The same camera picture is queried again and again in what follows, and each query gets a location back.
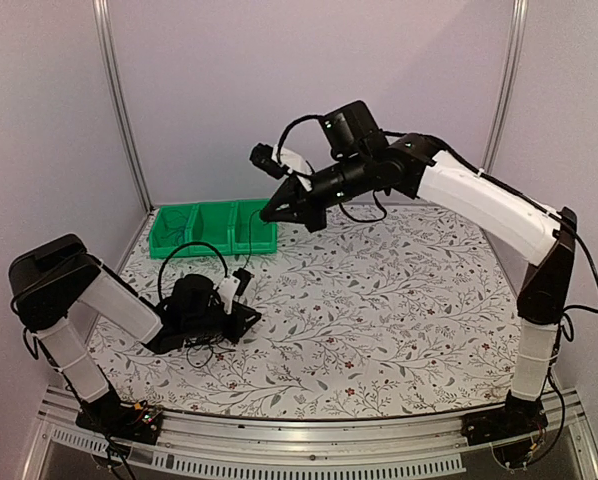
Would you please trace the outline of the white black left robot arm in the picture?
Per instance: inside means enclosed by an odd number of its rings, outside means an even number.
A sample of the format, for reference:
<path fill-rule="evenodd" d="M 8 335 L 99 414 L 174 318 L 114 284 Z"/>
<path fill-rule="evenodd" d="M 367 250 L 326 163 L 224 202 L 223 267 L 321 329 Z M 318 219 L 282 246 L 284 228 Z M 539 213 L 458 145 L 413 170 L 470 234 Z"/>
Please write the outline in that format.
<path fill-rule="evenodd" d="M 124 402 L 88 352 L 70 316 L 83 305 L 113 322 L 143 348 L 163 355 L 186 343 L 238 343 L 261 319 L 239 302 L 251 273 L 225 269 L 219 283 L 201 274 L 176 280 L 152 304 L 90 253 L 75 234 L 60 236 L 17 257 L 10 265 L 10 308 L 24 327 L 32 356 L 45 355 L 80 404 L 80 426 L 113 436 L 155 432 L 159 409 Z"/>

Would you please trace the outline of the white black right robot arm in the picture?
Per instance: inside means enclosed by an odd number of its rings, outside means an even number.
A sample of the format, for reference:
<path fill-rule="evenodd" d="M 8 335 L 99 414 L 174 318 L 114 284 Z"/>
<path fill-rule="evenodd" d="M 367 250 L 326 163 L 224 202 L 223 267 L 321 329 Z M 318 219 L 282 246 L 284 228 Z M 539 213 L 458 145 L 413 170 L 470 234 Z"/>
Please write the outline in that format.
<path fill-rule="evenodd" d="M 544 429 L 541 394 L 559 349 L 559 326 L 574 266 L 577 218 L 555 211 L 470 165 L 445 141 L 428 134 L 381 129 L 357 100 L 315 120 L 329 143 L 333 165 L 313 172 L 278 143 L 256 145 L 251 163 L 282 184 L 263 208 L 264 222 L 301 224 L 310 232 L 326 226 L 328 208 L 368 192 L 395 190 L 450 209 L 516 250 L 528 263 L 518 294 L 520 340 L 511 387 L 503 406 L 462 420 L 472 444 Z"/>

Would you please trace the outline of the green bin right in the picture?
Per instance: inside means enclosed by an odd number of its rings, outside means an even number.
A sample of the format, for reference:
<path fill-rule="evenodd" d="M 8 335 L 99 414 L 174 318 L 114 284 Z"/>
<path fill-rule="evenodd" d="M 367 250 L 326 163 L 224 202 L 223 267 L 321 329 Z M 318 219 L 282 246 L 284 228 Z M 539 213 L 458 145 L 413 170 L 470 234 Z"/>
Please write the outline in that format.
<path fill-rule="evenodd" d="M 260 211 L 265 199 L 237 200 L 233 212 L 233 254 L 273 254 L 277 252 L 277 225 L 266 223 Z"/>

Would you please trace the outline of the green bin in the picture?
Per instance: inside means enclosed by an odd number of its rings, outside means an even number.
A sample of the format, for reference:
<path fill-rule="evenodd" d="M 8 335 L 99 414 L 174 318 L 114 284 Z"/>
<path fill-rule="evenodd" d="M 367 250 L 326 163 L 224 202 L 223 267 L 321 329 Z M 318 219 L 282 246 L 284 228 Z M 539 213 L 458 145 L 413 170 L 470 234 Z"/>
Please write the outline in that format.
<path fill-rule="evenodd" d="M 235 201 L 197 203 L 186 230 L 187 242 L 205 242 L 222 255 L 232 253 L 235 233 Z"/>
<path fill-rule="evenodd" d="M 187 242 L 187 227 L 196 211 L 196 204 L 168 205 L 159 209 L 148 235 L 151 258 L 165 259 Z"/>
<path fill-rule="evenodd" d="M 260 211 L 265 199 L 237 200 L 233 212 L 233 254 L 273 254 L 277 252 L 277 225 L 266 223 Z"/>

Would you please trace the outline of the green bin middle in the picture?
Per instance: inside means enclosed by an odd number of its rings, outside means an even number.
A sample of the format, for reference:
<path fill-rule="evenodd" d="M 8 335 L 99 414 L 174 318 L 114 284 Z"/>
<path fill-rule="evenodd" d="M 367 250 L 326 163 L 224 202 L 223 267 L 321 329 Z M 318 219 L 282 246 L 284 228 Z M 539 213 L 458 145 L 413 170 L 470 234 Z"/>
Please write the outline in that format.
<path fill-rule="evenodd" d="M 235 233 L 235 201 L 197 203 L 186 230 L 187 242 L 205 242 L 222 255 L 232 253 Z"/>

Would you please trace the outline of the green bin left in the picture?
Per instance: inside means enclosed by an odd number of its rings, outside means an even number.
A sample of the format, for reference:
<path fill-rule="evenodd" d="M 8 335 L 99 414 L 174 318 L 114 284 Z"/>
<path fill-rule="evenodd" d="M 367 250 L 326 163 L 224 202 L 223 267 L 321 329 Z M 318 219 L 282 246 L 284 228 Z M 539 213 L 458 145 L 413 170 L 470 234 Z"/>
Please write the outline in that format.
<path fill-rule="evenodd" d="M 187 242 L 187 227 L 196 211 L 196 204 L 168 205 L 159 209 L 148 235 L 151 258 L 165 259 Z"/>

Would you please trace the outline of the floral patterned table mat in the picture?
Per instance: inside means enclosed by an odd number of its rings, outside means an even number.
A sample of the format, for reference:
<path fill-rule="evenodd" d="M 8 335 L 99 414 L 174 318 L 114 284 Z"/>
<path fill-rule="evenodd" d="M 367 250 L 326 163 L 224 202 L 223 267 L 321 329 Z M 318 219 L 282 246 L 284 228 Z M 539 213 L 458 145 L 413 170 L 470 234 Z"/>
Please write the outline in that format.
<path fill-rule="evenodd" d="M 291 419 L 377 418 L 502 401 L 519 340 L 514 295 L 474 224 L 397 206 L 377 224 L 354 206 L 311 234 L 229 267 L 254 275 L 261 320 L 236 346 L 157 356 L 108 320 L 90 354 L 121 397 L 171 409 Z"/>

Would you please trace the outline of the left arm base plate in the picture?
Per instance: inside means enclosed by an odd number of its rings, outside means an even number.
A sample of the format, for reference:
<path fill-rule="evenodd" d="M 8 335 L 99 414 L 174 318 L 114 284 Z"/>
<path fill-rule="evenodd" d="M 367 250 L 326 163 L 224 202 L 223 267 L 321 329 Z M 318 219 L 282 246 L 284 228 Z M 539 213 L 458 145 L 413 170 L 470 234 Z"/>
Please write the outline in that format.
<path fill-rule="evenodd" d="M 127 404 L 120 401 L 85 402 L 76 418 L 82 429 L 113 439 L 155 445 L 163 423 L 163 408 L 145 401 Z"/>

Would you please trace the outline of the aluminium back left post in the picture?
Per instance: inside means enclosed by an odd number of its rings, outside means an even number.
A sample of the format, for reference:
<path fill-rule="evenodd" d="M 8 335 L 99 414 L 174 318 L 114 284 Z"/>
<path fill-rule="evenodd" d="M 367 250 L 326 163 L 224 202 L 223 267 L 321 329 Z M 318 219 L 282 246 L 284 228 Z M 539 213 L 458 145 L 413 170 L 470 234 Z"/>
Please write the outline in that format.
<path fill-rule="evenodd" d="M 133 134 L 131 120 L 125 101 L 120 69 L 114 44 L 109 2 L 93 0 L 93 13 L 97 30 L 98 42 L 107 78 L 109 93 L 117 122 L 122 147 L 130 170 L 139 202 L 146 213 L 154 210 L 154 205 L 148 190 L 147 181 L 141 165 Z"/>

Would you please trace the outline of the aluminium post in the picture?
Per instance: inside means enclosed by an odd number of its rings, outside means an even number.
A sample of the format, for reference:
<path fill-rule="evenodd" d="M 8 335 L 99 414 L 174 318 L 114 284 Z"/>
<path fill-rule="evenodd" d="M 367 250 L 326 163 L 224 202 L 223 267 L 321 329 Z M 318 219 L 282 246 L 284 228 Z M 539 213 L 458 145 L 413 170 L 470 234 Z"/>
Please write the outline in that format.
<path fill-rule="evenodd" d="M 494 170 L 494 164 L 513 96 L 524 44 L 528 4 L 528 0 L 513 1 L 503 74 L 482 162 L 482 168 L 487 173 L 491 173 Z"/>
<path fill-rule="evenodd" d="M 130 170 L 139 202 L 146 213 L 154 210 L 154 205 L 148 190 L 147 181 L 141 165 L 133 134 L 131 120 L 125 101 L 120 69 L 114 44 L 109 2 L 93 0 L 93 13 L 97 30 L 98 42 L 107 78 L 109 93 L 117 122 L 122 147 Z"/>

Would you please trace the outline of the aluminium front frame rail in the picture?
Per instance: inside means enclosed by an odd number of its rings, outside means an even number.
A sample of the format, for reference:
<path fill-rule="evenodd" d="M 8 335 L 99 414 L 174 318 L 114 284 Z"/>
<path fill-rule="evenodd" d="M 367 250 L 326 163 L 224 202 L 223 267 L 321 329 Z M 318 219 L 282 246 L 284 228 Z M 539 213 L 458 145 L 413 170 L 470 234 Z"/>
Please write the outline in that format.
<path fill-rule="evenodd" d="M 127 459 L 80 429 L 76 402 L 49 388 L 35 422 L 26 479 L 598 479 L 598 450 L 573 389 L 544 398 L 538 462 L 514 471 L 497 457 L 521 437 L 470 444 L 460 412 L 366 420 L 282 421 L 168 411 L 153 445 Z"/>

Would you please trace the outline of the aluminium back right post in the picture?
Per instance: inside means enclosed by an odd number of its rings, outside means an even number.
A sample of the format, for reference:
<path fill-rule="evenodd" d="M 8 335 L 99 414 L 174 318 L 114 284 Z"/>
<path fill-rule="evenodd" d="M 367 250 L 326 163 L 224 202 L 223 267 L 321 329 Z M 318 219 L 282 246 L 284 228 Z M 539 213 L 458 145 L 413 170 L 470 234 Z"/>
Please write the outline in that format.
<path fill-rule="evenodd" d="M 513 1 L 503 74 L 482 162 L 482 168 L 487 173 L 491 173 L 494 170 L 494 164 L 513 96 L 524 44 L 528 4 L 528 0 Z"/>

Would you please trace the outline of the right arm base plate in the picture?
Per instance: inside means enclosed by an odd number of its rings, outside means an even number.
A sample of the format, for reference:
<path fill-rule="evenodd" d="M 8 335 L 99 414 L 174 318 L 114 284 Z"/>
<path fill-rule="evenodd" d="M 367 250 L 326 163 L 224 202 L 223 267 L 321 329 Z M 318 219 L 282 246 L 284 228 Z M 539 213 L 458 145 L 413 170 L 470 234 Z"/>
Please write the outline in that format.
<path fill-rule="evenodd" d="M 504 468 L 527 467 L 543 446 L 548 420 L 540 401 L 466 414 L 460 434 L 469 446 L 489 444 Z"/>

